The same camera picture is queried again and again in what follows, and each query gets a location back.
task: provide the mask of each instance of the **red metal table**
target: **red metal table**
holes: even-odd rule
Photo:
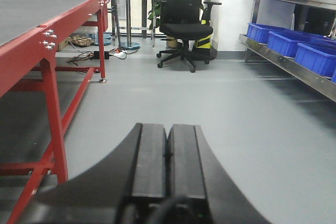
[[[68,179],[64,135],[93,74],[99,72],[105,81],[104,46],[99,46],[99,67],[57,67],[56,48],[82,25],[98,26],[98,38],[103,41],[108,1],[0,0],[0,97],[8,91],[43,91],[51,133],[38,162],[0,164],[1,176],[30,175],[7,224],[15,223],[46,174],[57,175],[58,183]],[[92,15],[97,16],[96,22],[87,21]],[[42,79],[23,79],[32,70],[41,71]],[[87,72],[63,118],[56,71]]]

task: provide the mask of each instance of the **plant pot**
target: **plant pot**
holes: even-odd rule
[[[177,44],[177,39],[167,36],[167,39],[171,39],[171,40],[167,40],[167,46],[170,48],[177,48],[178,44]]]

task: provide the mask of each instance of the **red table leg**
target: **red table leg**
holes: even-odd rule
[[[57,174],[58,182],[61,184],[68,179],[68,168],[64,149],[63,127],[56,83],[56,59],[51,58],[51,60],[52,62],[46,59],[41,61],[41,72],[45,86],[51,144],[55,158],[55,173]]]
[[[103,12],[99,10],[97,12],[98,23],[98,41],[99,41],[99,60],[100,60],[100,82],[106,82],[105,80],[105,60],[104,60],[104,36],[103,36]]]

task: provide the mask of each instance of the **black cushion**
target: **black cushion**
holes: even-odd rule
[[[213,28],[201,24],[161,24],[160,31],[181,40],[198,40],[213,33]]]

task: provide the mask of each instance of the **chair armrest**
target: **chair armrest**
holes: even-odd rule
[[[207,5],[221,5],[221,2],[204,1],[203,3]]]
[[[207,8],[203,12],[202,20],[205,20],[205,23],[207,25],[210,25],[211,9],[214,5],[221,5],[221,3],[220,2],[212,2],[212,1],[204,1],[203,3],[207,4]]]

